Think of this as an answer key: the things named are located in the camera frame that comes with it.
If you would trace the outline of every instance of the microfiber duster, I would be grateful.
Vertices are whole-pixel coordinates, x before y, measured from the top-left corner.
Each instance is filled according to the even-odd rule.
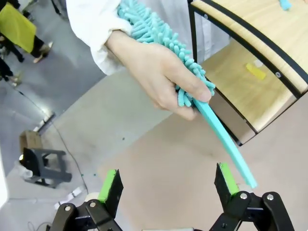
[[[279,0],[280,5],[283,8],[283,10],[287,11],[291,8],[292,4],[289,2],[289,0]]]
[[[159,43],[169,48],[181,59],[192,73],[207,85],[212,95],[214,95],[215,85],[207,81],[205,70],[203,70],[194,59],[190,58],[189,54],[191,51],[186,49],[185,44],[178,41],[179,35],[173,33],[170,26],[161,20],[156,13],[152,12],[150,8],[146,8],[143,4],[138,3],[137,0],[122,0],[118,7],[118,15],[130,22],[133,27],[131,36],[134,39],[142,43]],[[208,103],[194,99],[179,86],[176,86],[176,90],[178,91],[179,106],[190,107],[194,104],[198,108],[223,143],[246,183],[250,185],[250,187],[255,188],[257,182],[250,169]]]

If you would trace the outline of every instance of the wooden table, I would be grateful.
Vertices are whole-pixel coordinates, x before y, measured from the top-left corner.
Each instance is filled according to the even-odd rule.
[[[188,2],[195,60],[195,12],[232,37],[202,66],[219,93],[211,106],[241,145],[307,91],[308,5],[291,0],[284,11],[278,0]]]

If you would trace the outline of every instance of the shoe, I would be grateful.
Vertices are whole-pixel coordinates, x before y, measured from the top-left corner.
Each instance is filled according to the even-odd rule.
[[[39,58],[34,59],[33,63],[37,64],[43,58],[46,58],[51,50],[52,45],[53,45],[53,42],[48,43],[48,45],[43,45],[43,47],[40,49],[40,51],[42,52],[42,55]]]
[[[17,87],[22,83],[20,73],[18,73],[15,76],[10,77],[10,80],[11,80],[14,87]]]

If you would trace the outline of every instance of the lab coat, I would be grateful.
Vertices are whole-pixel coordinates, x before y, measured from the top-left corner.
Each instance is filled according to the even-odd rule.
[[[179,41],[192,49],[191,29],[187,0],[139,0],[179,33]],[[68,18],[73,32],[91,49],[97,66],[107,75],[121,69],[104,46],[113,30],[127,34],[131,25],[117,15],[120,0],[66,0]],[[228,45],[229,36],[205,18],[196,15],[197,57],[202,62]]]

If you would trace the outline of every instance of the stool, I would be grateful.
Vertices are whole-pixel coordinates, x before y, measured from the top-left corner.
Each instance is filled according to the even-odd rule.
[[[49,160],[46,157],[51,154],[57,156],[57,169],[52,169],[48,166]],[[25,181],[49,188],[56,188],[62,182],[70,182],[72,174],[66,172],[64,155],[66,155],[64,151],[24,148],[23,158],[20,163],[33,172],[33,176]],[[49,184],[46,180],[52,180],[53,183]]]

